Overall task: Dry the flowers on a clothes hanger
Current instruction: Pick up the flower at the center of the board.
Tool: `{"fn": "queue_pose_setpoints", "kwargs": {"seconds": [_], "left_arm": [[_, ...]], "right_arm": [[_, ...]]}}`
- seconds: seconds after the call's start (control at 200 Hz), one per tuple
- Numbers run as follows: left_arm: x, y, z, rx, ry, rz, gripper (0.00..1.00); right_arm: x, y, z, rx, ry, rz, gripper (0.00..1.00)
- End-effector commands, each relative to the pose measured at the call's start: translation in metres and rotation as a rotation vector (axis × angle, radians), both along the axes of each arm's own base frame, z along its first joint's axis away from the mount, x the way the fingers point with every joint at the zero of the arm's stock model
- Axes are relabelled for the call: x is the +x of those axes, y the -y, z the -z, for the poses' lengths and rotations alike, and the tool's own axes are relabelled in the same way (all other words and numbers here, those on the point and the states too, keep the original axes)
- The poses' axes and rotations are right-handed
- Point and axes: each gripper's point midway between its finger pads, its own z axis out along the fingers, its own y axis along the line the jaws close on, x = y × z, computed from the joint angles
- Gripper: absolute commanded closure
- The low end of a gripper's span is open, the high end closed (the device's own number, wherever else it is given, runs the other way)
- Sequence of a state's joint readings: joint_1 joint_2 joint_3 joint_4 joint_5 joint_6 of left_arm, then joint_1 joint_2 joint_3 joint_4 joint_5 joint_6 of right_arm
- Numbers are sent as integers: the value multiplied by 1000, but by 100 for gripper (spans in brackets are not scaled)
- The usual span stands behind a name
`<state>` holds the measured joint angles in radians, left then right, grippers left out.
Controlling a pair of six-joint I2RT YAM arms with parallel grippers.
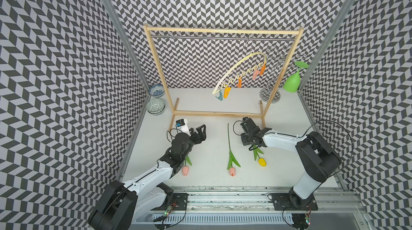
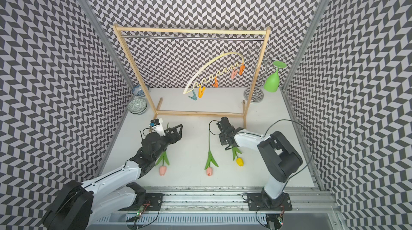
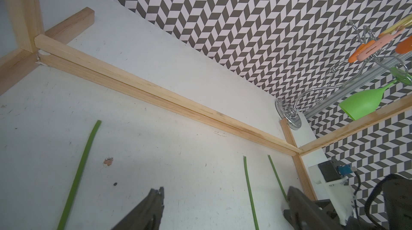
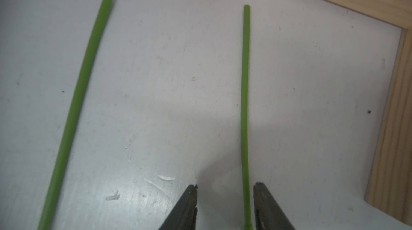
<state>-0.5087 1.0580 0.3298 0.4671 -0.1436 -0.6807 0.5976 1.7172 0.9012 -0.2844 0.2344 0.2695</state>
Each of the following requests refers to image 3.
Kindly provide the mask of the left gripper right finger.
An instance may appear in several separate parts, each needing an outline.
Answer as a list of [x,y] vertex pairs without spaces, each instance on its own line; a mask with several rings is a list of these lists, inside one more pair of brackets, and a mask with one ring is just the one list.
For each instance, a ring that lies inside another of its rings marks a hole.
[[284,218],[295,230],[340,230],[337,213],[330,200],[310,200],[302,191],[290,187],[287,193],[289,208]]

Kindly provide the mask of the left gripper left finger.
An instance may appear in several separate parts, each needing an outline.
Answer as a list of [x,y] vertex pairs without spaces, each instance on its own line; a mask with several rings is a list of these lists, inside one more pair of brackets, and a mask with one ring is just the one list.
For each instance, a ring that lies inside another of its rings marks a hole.
[[164,188],[151,189],[136,207],[134,207],[113,230],[158,230],[164,211]]

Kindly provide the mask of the yellow tulip flower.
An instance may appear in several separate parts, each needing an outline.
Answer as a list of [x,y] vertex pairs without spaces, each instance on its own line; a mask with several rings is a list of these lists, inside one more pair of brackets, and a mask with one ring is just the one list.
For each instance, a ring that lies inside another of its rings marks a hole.
[[269,161],[270,161],[270,164],[271,164],[271,167],[272,167],[273,172],[274,172],[274,174],[275,174],[276,180],[277,180],[277,182],[278,182],[278,184],[279,184],[279,187],[280,187],[280,189],[281,189],[282,195],[283,195],[285,201],[288,203],[289,200],[288,200],[287,194],[286,194],[286,192],[285,192],[285,190],[284,190],[284,188],[283,188],[282,182],[281,182],[281,180],[280,180],[280,177],[279,177],[279,175],[278,175],[278,172],[277,172],[277,170],[276,170],[276,168],[275,168],[274,162],[273,162],[273,160],[272,160],[272,158],[271,158],[270,155],[268,155],[268,159],[269,159]]

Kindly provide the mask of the pink tulip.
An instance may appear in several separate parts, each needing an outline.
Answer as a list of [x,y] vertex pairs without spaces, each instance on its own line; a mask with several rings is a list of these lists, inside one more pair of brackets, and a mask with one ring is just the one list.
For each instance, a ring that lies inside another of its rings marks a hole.
[[92,129],[92,131],[89,135],[89,138],[86,142],[83,154],[81,156],[81,159],[80,159],[77,171],[76,171],[75,178],[74,178],[73,183],[71,185],[71,188],[70,188],[70,191],[69,191],[69,194],[68,194],[68,198],[65,202],[65,206],[64,206],[61,218],[60,218],[58,226],[57,226],[57,230],[64,230],[65,229],[65,226],[66,226],[68,218],[70,216],[70,212],[71,212],[71,209],[73,207],[73,203],[74,203],[74,200],[75,200],[75,197],[76,197],[76,193],[78,191],[80,181],[81,181],[81,178],[82,178],[85,166],[86,166],[86,162],[87,162],[87,159],[88,159],[89,154],[90,154],[90,150],[91,150],[94,138],[97,134],[97,131],[98,131],[99,127],[101,126],[101,123],[102,123],[101,120],[96,121],[96,123],[95,123],[95,125],[94,125],[94,127],[93,127],[93,129]]
[[243,163],[244,163],[244,172],[245,172],[248,196],[249,196],[249,199],[250,199],[250,205],[251,205],[251,210],[252,210],[254,227],[255,227],[255,230],[259,230],[259,224],[258,224],[258,220],[257,220],[257,216],[256,216],[254,199],[253,199],[253,194],[252,194],[252,189],[251,189],[251,183],[250,183],[250,178],[249,178],[249,174],[248,174],[247,157],[246,156],[243,156]]

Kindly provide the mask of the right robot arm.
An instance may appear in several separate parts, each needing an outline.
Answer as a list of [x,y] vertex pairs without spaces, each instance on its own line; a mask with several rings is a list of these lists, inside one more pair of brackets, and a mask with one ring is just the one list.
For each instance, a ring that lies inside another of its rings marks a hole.
[[383,194],[385,210],[390,230],[410,230],[412,228],[412,181],[397,174],[389,174],[372,190],[365,205],[365,215],[370,222],[350,217],[345,230],[384,230],[371,214],[372,202]]

